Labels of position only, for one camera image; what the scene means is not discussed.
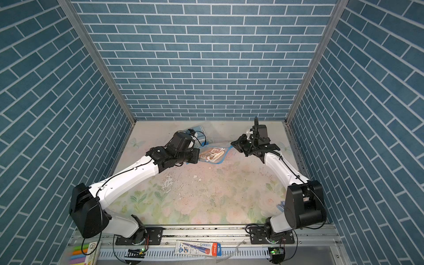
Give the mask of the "clear vacuum bag blue zip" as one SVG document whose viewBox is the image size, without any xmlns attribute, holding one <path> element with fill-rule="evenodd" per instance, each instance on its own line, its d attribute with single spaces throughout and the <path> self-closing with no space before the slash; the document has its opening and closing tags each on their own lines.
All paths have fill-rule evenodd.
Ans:
<svg viewBox="0 0 424 265">
<path fill-rule="evenodd" d="M 204 123 L 204 124 L 201 124 L 200 126 L 203 128 L 203 130 L 206 134 L 207 142 L 206 142 L 205 146 L 228 148 L 227 153 L 233 148 L 230 144 L 230 141 L 228 139 L 226 139 L 220 132 L 218 132 L 218 130 L 215 129 L 210 123 Z M 188 135 L 190 135 L 189 132 L 188 132 L 188 129 L 189 128 L 184 129 L 182 131 L 184 133 L 187 133 Z M 194 141 L 194 144 L 193 144 L 194 148 L 201 149 L 201 148 L 205 147 L 205 146 L 199 146 L 199 144 L 197 143 L 196 140 L 193 139 L 193 141 Z"/>
</svg>

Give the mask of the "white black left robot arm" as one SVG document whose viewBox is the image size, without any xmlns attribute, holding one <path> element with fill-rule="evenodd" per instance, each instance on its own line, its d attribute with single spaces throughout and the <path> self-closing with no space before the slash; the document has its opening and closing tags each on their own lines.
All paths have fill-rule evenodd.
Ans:
<svg viewBox="0 0 424 265">
<path fill-rule="evenodd" d="M 119 173 L 90 186 L 81 183 L 74 187 L 69 213 L 81 236 L 88 239 L 106 233 L 121 236 L 134 245 L 144 243 L 147 231 L 141 220 L 136 215 L 126 218 L 109 210 L 109 206 L 142 181 L 168 168 L 196 164 L 200 152 L 196 142 L 194 130 L 177 131 L 165 146 L 151 148 Z"/>
</svg>

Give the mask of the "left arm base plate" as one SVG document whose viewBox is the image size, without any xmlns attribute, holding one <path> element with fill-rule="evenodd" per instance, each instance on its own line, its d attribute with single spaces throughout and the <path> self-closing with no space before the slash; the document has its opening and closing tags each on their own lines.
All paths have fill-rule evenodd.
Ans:
<svg viewBox="0 0 424 265">
<path fill-rule="evenodd" d="M 130 238 L 117 236 L 115 244 L 118 246 L 159 245 L 162 240 L 163 227 L 146 227 L 139 229 Z"/>
</svg>

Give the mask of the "blue cartoon towel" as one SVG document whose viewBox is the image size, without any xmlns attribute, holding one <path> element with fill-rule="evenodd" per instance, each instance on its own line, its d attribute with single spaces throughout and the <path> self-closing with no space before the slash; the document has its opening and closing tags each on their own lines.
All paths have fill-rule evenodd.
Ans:
<svg viewBox="0 0 424 265">
<path fill-rule="evenodd" d="M 189 128 L 188 132 L 193 137 L 193 139 L 197 141 L 199 146 L 206 145 L 206 134 L 200 125 L 193 128 Z"/>
</svg>

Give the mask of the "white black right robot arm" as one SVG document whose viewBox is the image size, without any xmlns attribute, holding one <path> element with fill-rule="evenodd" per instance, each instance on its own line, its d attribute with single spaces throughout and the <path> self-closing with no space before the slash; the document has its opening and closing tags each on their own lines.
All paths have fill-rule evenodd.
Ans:
<svg viewBox="0 0 424 265">
<path fill-rule="evenodd" d="M 271 143 L 267 127 L 261 125 L 258 118 L 255 118 L 252 128 L 231 145 L 246 157 L 258 157 L 286 189 L 283 213 L 266 219 L 268 241 L 280 241 L 286 231 L 310 229 L 312 225 L 326 223 L 327 211 L 321 183 L 308 179 L 283 157 L 280 148 Z"/>
</svg>

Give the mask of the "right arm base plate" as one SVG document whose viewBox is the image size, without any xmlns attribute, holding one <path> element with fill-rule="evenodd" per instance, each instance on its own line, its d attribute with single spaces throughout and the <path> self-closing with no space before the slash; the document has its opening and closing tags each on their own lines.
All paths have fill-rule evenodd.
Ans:
<svg viewBox="0 0 424 265">
<path fill-rule="evenodd" d="M 294 244 L 295 239 L 291 230 L 281 233 L 275 233 L 267 225 L 248 224 L 245 226 L 245 232 L 253 245 L 265 244 Z"/>
</svg>

